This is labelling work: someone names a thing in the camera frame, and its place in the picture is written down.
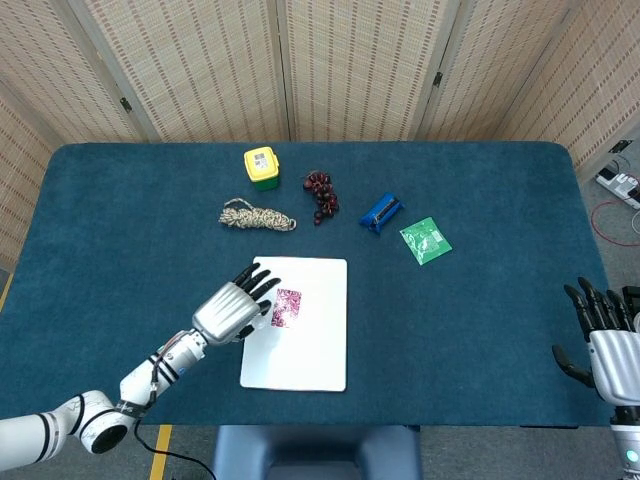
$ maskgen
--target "robot finger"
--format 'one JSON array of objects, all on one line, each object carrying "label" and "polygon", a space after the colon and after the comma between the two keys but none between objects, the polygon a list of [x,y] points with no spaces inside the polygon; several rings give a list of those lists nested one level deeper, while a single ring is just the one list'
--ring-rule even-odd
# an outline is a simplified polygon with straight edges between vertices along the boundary
[{"label": "robot finger", "polygon": [[589,283],[589,280],[584,277],[578,277],[578,283],[582,287],[582,290],[584,290],[584,294],[587,297],[587,303],[589,304],[591,315],[595,320],[596,328],[599,330],[613,328],[612,326],[607,325],[607,322],[605,321],[604,307],[598,298],[598,291],[593,288],[593,285]]},{"label": "robot finger", "polygon": [[609,301],[607,297],[602,295],[602,293],[600,292],[596,292],[596,293],[597,293],[598,301],[602,304],[604,319],[607,326],[609,326],[609,328],[612,328],[614,330],[622,329],[622,326],[620,325],[620,322],[616,317],[616,312],[613,311],[613,304]]},{"label": "robot finger", "polygon": [[279,278],[272,278],[268,282],[266,282],[263,285],[261,285],[260,287],[258,287],[251,294],[251,298],[253,298],[254,300],[258,300],[262,295],[267,293],[269,290],[271,290],[273,287],[275,287],[279,283],[280,283],[280,279]]},{"label": "robot finger", "polygon": [[260,307],[260,313],[264,317],[271,308],[271,302],[269,300],[264,300],[263,302],[260,302],[258,306]]},{"label": "robot finger", "polygon": [[582,333],[584,334],[584,339],[586,342],[589,342],[589,334],[598,329],[596,328],[593,318],[589,313],[587,303],[582,294],[572,286],[565,285],[564,291],[573,302],[573,306],[576,309],[576,314],[578,315],[578,322],[580,322],[580,328],[582,329]]},{"label": "robot finger", "polygon": [[629,313],[629,310],[627,309],[627,306],[625,305],[620,295],[618,295],[613,290],[607,290],[607,296],[613,303],[613,308],[615,309],[622,329],[629,330],[630,332],[635,331],[635,329],[633,328],[633,320],[631,319],[631,314]]},{"label": "robot finger", "polygon": [[248,279],[247,281],[245,281],[244,283],[242,283],[242,285],[240,285],[240,288],[243,289],[247,293],[251,293],[251,290],[253,289],[253,287],[255,287],[262,280],[264,280],[267,276],[269,276],[270,273],[271,273],[271,270],[263,270],[260,273],[256,274],[255,277],[252,277],[252,278]]},{"label": "robot finger", "polygon": [[247,278],[251,276],[253,272],[255,272],[258,268],[260,268],[259,263],[253,263],[245,268],[240,275],[233,279],[233,283],[240,286],[242,282],[244,282]]}]

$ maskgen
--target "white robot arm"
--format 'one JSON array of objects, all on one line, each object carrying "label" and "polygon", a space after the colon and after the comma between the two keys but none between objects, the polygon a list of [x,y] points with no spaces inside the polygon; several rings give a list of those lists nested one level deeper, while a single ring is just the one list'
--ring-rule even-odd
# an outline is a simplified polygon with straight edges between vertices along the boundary
[{"label": "white robot arm", "polygon": [[615,407],[611,430],[623,464],[624,480],[640,480],[640,314],[631,317],[618,294],[597,291],[585,279],[578,283],[584,296],[565,285],[587,342],[591,371],[574,365],[559,345],[553,346],[556,363],[564,373]]},{"label": "white robot arm", "polygon": [[193,315],[194,328],[178,332],[129,373],[115,407],[104,393],[91,390],[50,412],[0,420],[0,472],[54,457],[69,435],[94,454],[115,447],[157,396],[204,358],[205,347],[240,341],[254,331],[259,314],[271,307],[258,299],[280,282],[273,278],[258,286],[271,273],[252,276],[259,267],[254,263],[226,283]]}]

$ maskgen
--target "gray floor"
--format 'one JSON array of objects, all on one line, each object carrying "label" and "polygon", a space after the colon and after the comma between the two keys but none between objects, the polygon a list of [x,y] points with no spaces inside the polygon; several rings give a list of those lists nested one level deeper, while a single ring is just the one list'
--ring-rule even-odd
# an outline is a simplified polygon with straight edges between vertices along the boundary
[{"label": "gray floor", "polygon": [[[631,159],[631,162],[632,171],[640,172],[640,161]],[[628,170],[625,163],[621,162],[621,165]],[[582,193],[589,212],[600,202],[612,198],[594,182],[584,185]],[[630,227],[634,213],[630,207],[616,205],[600,213],[598,225],[608,235],[621,242],[640,241]],[[638,249],[618,247],[600,238],[596,241],[610,288],[640,285]],[[157,427],[143,427],[141,433],[149,444],[155,445],[157,430]],[[177,426],[171,436],[170,448],[209,463],[215,434],[213,427]],[[146,479],[151,462],[152,454],[132,436],[102,456],[87,454],[71,438],[63,452],[53,460],[0,473],[0,479]],[[621,475],[607,428],[425,427],[422,431],[422,465],[425,480],[614,480]],[[169,459],[164,478],[204,480],[207,475],[197,465]]]}]

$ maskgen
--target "yellow container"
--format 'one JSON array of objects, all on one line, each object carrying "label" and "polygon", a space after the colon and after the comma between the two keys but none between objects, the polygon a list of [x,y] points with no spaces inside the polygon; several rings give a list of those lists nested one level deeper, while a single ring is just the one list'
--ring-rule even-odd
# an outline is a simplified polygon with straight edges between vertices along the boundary
[{"label": "yellow container", "polygon": [[270,190],[278,186],[280,165],[271,147],[260,147],[245,152],[244,166],[258,190]]}]

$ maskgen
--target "grapes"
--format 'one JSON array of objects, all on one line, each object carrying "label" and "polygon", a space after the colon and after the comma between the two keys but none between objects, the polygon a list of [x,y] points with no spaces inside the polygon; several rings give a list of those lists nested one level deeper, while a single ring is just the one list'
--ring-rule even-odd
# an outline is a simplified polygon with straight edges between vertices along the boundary
[{"label": "grapes", "polygon": [[338,196],[333,191],[331,176],[328,173],[317,170],[310,172],[304,179],[302,188],[313,194],[317,205],[313,213],[314,225],[320,225],[326,218],[332,218],[340,209]]}]

